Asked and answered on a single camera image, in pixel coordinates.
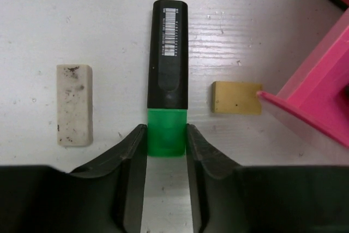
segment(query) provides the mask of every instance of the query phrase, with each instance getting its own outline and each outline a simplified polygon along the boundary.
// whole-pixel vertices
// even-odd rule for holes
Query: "pink box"
[[[275,96],[263,106],[336,164],[349,164],[349,10]]]

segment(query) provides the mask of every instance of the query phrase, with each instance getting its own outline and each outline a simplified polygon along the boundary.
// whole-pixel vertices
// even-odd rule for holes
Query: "barcode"
[[[176,8],[164,8],[165,18],[163,20],[163,56],[177,55],[178,21],[176,21]]]

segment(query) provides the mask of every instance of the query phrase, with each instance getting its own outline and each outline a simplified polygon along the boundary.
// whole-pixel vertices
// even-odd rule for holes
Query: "green highlighter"
[[[188,6],[182,1],[153,6],[147,107],[148,155],[182,156],[188,110]]]

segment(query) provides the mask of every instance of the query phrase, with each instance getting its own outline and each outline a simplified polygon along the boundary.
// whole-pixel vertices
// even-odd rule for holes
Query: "white surface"
[[[57,66],[57,142],[88,146],[93,141],[92,69],[88,65]]]
[[[1,164],[70,171],[146,122],[154,1],[0,0]],[[183,1],[189,122],[241,164],[326,163],[267,114],[212,115],[209,89],[213,81],[244,80],[276,93],[341,11],[328,0]],[[56,144],[55,68],[66,63],[94,70],[94,142],[86,148]],[[142,232],[148,230],[192,232],[184,159],[148,160]]]

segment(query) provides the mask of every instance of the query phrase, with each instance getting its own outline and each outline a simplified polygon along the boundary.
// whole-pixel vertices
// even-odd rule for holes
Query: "eraser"
[[[260,115],[262,106],[257,91],[262,84],[216,81],[212,84],[212,112]]]
[[[57,142],[87,146],[93,141],[92,68],[57,66]]]

